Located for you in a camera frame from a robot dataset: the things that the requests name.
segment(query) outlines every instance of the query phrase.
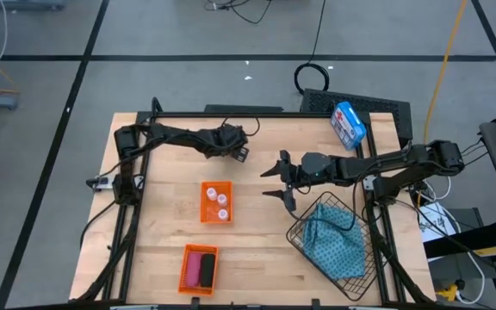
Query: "blue fabric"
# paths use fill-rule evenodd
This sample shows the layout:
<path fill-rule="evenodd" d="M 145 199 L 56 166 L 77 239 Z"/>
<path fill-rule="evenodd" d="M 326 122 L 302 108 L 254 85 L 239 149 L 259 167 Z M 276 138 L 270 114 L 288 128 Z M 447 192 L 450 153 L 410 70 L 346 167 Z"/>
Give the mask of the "blue fabric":
<path fill-rule="evenodd" d="M 328 220 L 340 227 L 349 227 L 352 217 L 352 212 L 322 204 L 309 215 L 309 219 Z M 321 220 L 306 221 L 303 250 L 335 281 L 364 276 L 365 250 L 357 220 L 348 232 L 339 231 Z"/>

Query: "small orange bin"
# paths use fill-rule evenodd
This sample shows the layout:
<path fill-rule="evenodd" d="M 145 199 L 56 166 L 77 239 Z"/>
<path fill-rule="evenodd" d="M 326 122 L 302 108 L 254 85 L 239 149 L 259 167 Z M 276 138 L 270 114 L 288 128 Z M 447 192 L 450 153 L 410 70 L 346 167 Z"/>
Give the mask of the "small orange bin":
<path fill-rule="evenodd" d="M 218 212 L 223 208 L 217 201 L 212 201 L 206 195 L 206 190 L 214 188 L 217 194 L 227 196 L 227 206 L 224 208 L 229 214 L 228 220 L 220 220 Z M 233 184 L 229 181 L 223 182 L 202 182 L 200 222 L 209 224 L 224 224 L 233 222 Z"/>
<path fill-rule="evenodd" d="M 181 277 L 179 278 L 179 289 L 177 292 L 181 294 L 189 295 L 204 295 L 211 296 L 214 294 L 215 279 L 217 275 L 217 261 L 219 248 L 214 245 L 185 245 L 185 252 L 183 253 L 183 266 L 181 267 Z M 203 288 L 201 286 L 188 287 L 187 282 L 187 261 L 189 260 L 190 253 L 201 253 L 201 254 L 214 254 L 215 255 L 215 265 L 214 265 L 214 281 L 212 282 L 211 288 Z"/>

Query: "orange basket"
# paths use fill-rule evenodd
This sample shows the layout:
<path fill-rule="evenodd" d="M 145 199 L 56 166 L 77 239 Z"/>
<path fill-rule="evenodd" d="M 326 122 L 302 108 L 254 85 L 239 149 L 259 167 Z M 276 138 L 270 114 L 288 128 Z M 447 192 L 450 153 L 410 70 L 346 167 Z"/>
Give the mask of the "orange basket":
<path fill-rule="evenodd" d="M 183 253 L 183 266 L 181 267 L 181 277 L 179 278 L 179 288 L 177 292 L 181 294 L 189 295 L 204 295 L 211 296 L 214 294 L 215 279 L 217 275 L 217 259 L 219 248 L 214 245 L 185 245 L 185 252 Z M 215 265 L 214 265 L 214 281 L 212 282 L 211 288 L 204 288 L 202 286 L 188 287 L 187 286 L 187 261 L 189 260 L 190 253 L 201 253 L 201 254 L 214 254 L 215 255 Z"/>
<path fill-rule="evenodd" d="M 217 201 L 212 201 L 206 195 L 206 190 L 214 188 L 217 194 L 227 196 L 227 206 L 224 208 L 229 214 L 228 220 L 220 220 L 218 212 L 223 208 Z M 233 184 L 229 181 L 223 182 L 202 182 L 200 222 L 209 224 L 224 224 L 233 222 Z"/>

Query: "gray floor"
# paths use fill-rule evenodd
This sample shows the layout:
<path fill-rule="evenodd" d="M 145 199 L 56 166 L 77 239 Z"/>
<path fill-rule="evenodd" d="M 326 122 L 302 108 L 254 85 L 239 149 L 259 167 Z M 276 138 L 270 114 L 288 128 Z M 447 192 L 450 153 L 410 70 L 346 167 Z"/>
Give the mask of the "gray floor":
<path fill-rule="evenodd" d="M 482 0 L 496 34 L 496 0 Z M 70 0 L 62 12 L 9 12 L 8 54 L 84 52 L 100 1 Z M 232 12 L 207 12 L 202 1 L 111 0 L 94 54 L 310 53 L 318 0 L 275 0 L 252 26 Z M 329 1 L 317 53 L 439 55 L 459 2 L 441 0 Z M 264 0 L 242 8 L 258 16 Z M 0 12 L 0 41 L 3 37 Z M 454 54 L 494 55 L 471 4 Z M 65 302 L 78 259 L 78 238 L 92 194 L 84 180 L 99 169 L 112 114 L 148 109 L 157 96 L 166 111 L 202 111 L 213 104 L 300 107 L 292 74 L 301 62 L 90 62 L 78 93 L 38 219 L 8 307 Z M 438 62 L 320 62 L 330 90 L 408 101 L 415 141 L 441 64 Z M 3 62 L 22 91 L 20 107 L 0 110 L 0 284 L 70 92 L 76 62 Z M 322 77 L 301 74 L 305 87 Z M 1 85 L 6 85 L 0 78 Z M 431 123 L 433 139 L 468 146 L 478 125 L 496 118 L 496 62 L 449 63 Z M 448 208 L 480 210 L 496 221 L 496 178 L 490 161 L 476 162 L 453 180 Z M 443 180 L 434 180 L 438 190 Z M 475 295 L 476 283 L 466 293 Z M 490 283 L 482 303 L 496 307 Z"/>

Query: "blue box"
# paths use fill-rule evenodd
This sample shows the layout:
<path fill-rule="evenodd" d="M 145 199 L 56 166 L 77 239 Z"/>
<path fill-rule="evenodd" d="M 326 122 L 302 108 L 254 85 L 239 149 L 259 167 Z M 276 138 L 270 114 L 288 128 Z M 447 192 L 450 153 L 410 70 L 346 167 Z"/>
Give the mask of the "blue box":
<path fill-rule="evenodd" d="M 356 148 L 367 135 L 367 129 L 349 102 L 336 105 L 332 113 L 331 124 L 348 151 Z"/>

